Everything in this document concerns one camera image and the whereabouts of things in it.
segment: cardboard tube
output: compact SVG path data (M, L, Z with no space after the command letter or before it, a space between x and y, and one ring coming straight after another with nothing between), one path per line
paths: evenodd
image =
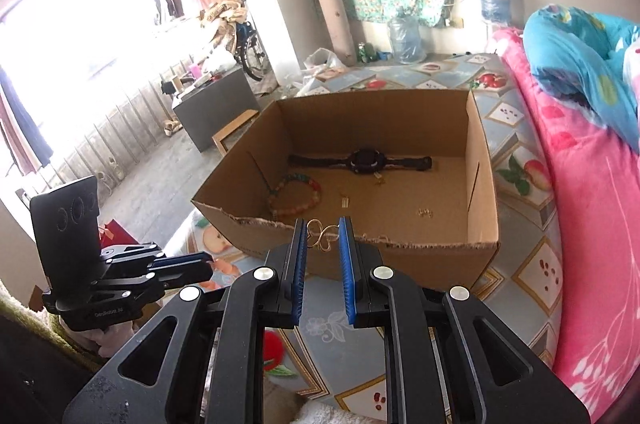
M319 1L335 54L345 65L353 67L356 64L356 48L351 37L344 3L342 0Z

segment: cardboard box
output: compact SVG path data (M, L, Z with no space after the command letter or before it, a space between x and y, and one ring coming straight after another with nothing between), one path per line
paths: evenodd
M433 158L433 170L388 169L384 184L344 169L290 168L288 157L345 157L360 148L389 157ZM470 288L498 250L494 179L473 94L463 90L350 92L280 100L222 159L193 203L238 249L264 257L290 242L294 220L270 220L269 189L289 172L311 176L322 201L303 214L326 227L349 215L359 241L419 284ZM348 197L348 208L342 198ZM290 182L278 207L310 198ZM420 216L429 210L433 216ZM309 249L311 274L340 279L337 244Z

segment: torn cardboard edge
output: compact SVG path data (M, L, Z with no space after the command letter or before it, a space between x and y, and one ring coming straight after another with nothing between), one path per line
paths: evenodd
M290 226L289 224L285 224L284 222L278 222L278 221L274 221L274 220L267 220L264 218L254 218L251 216L233 216L232 214L229 213L225 213L225 211L223 211L220 208L214 208L211 206L208 206L206 204L197 202L196 200L193 200L193 204L199 209L199 210L215 210L218 211L219 213L223 214L224 216L228 217L230 220L232 220L233 222L235 222L236 224L238 224L238 226L254 226L254 227L268 227L270 229L277 229L277 230L288 230L291 232L291 235L293 236L293 231L294 231L294 227ZM224 234L221 230L219 230L220 234L222 234L222 236L224 236L227 240L228 237L226 234ZM371 245L393 245L394 248L398 248L398 249L404 249L404 250L428 250L430 248L444 248L444 249L449 249L449 250L455 250L457 248L471 248L471 249L488 249L488 248L493 248L495 246L495 242L478 242L478 243L474 243L474 244L466 244L466 243L460 243L460 244L411 244L409 242L396 242L393 240L390 240L384 236L378 236L375 238L369 238L366 234L354 234L354 237L356 239L356 241L358 242L363 242L364 244L371 244ZM251 249L247 249L247 248L242 248L242 247L238 247L237 245L235 246L238 250L241 250L242 252L245 252L247 254L252 254L255 256L266 256L266 253L268 251L252 251Z

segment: bed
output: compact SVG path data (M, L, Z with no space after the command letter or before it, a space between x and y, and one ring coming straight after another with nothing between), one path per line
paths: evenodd
M638 156L590 110L542 91L518 31L498 32L494 41L540 134L556 192L564 293L554 371L594 422L637 422Z

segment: beaded bracelet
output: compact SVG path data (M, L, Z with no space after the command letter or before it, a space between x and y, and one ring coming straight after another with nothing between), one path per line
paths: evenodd
M289 184L289 182L304 182L305 184L308 184L309 187L313 189L313 193L311 195L311 201L294 208L279 209L279 210L274 209L273 201L278 197L278 193L282 191L284 186ZM269 204L269 210L271 211L271 215L273 216L274 220L277 220L279 216L297 216L300 213L304 213L306 210L309 210L320 203L321 191L322 189L320 187L320 184L318 184L318 182L313 180L308 175L303 175L302 173L292 173L289 175L285 175L285 177L282 179L280 184L278 184L274 190L271 190L269 192L269 198L267 202Z

